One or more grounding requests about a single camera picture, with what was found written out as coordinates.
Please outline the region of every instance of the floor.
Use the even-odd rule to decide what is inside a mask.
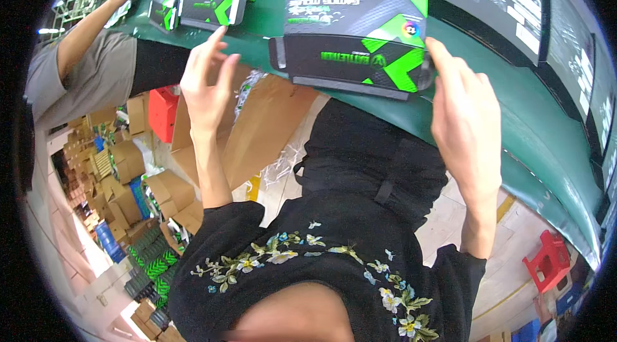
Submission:
[[[259,177],[253,177],[233,191],[234,201],[252,199],[264,205],[262,227],[267,227],[276,217],[286,199],[302,195],[302,187],[291,168],[304,156],[304,143],[308,141],[315,118],[328,99],[328,96],[321,94],[315,100],[278,161],[265,168]],[[161,143],[154,137],[153,146],[157,165],[171,168],[190,182],[169,154],[169,144]],[[439,247],[451,243],[459,246],[461,241],[465,201],[456,181],[449,174],[448,177],[448,184],[427,216],[428,222],[416,232],[426,266],[432,266]],[[470,341],[504,330],[516,330],[536,317],[532,300],[538,291],[522,259],[538,252],[539,236],[551,226],[505,190],[499,192],[498,206],[495,245],[474,305]]]

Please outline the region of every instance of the person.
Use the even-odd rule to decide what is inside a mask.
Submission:
[[[48,130],[180,82],[189,49],[104,29],[126,1],[106,0],[35,54],[25,88],[35,127]]]
[[[191,51],[180,82],[204,219],[171,284],[174,324],[194,341],[467,341],[490,256],[501,184],[500,108],[489,79],[427,38],[439,76],[437,147],[331,99],[296,166],[302,197],[267,228],[264,207],[232,202],[216,130],[238,54],[205,81],[225,34]],[[467,203],[461,246],[423,266],[414,231],[445,185]]]

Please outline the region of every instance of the red container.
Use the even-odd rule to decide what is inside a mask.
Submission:
[[[170,91],[172,86],[151,90],[148,103],[150,127],[164,143],[171,143],[174,137],[176,109],[180,99],[180,96],[175,96]]]

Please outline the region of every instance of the red stool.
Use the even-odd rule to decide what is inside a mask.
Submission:
[[[180,96],[175,96],[170,88],[158,88],[150,91],[148,103],[148,121],[158,138],[164,143],[171,143],[174,137],[176,110]]]
[[[532,261],[529,261],[527,257],[523,258],[523,263],[527,266],[529,275],[536,282],[538,291],[545,293],[566,276],[570,270],[570,258],[561,235],[552,235],[551,232],[545,230],[540,235],[540,241],[542,242],[540,252]],[[538,271],[544,275],[542,281],[538,277]]]

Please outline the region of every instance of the green workbench mat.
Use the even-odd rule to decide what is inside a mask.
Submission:
[[[286,0],[257,0],[247,5],[244,21],[229,29],[228,52],[242,63],[288,77],[269,61],[268,38],[282,35]],[[164,34],[149,24],[150,0],[140,0],[135,14],[114,29],[136,38],[193,48],[209,31],[180,26]],[[428,18],[428,36],[441,40],[454,56],[476,72],[486,73],[502,108],[504,188],[535,209],[576,247],[596,269],[600,260],[595,214],[602,198],[589,163],[590,149],[582,125],[568,118],[529,68],[513,67],[460,30]],[[430,133],[433,95],[430,88],[407,103],[371,96],[326,91],[434,144]],[[545,197],[550,197],[550,204]]]

